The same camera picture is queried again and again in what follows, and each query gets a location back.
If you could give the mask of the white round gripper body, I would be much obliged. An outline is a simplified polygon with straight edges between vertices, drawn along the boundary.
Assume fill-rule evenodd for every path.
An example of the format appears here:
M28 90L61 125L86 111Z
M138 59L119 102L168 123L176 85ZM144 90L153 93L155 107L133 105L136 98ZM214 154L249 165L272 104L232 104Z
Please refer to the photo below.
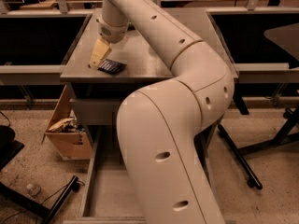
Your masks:
M123 19L121 22L111 25L100 16L96 21L98 23L99 35L107 42L116 44L124 39L128 29L128 20Z

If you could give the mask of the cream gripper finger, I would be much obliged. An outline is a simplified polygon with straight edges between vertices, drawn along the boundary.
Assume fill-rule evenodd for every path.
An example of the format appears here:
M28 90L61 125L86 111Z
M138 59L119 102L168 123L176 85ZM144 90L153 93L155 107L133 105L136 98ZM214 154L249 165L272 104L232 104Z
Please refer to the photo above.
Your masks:
M101 62L106 58L110 51L110 43L103 37L98 38L94 43L93 52L89 63L91 69L98 69Z

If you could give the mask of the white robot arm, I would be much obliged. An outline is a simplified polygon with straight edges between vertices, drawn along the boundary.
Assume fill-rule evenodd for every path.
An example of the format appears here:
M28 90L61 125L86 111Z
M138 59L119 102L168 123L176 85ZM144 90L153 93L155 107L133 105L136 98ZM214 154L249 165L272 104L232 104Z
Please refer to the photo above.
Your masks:
M146 223L225 224L194 137L230 105L231 67L150 0L104 0L100 21L111 43L133 24L173 75L134 91L117 115L121 154Z

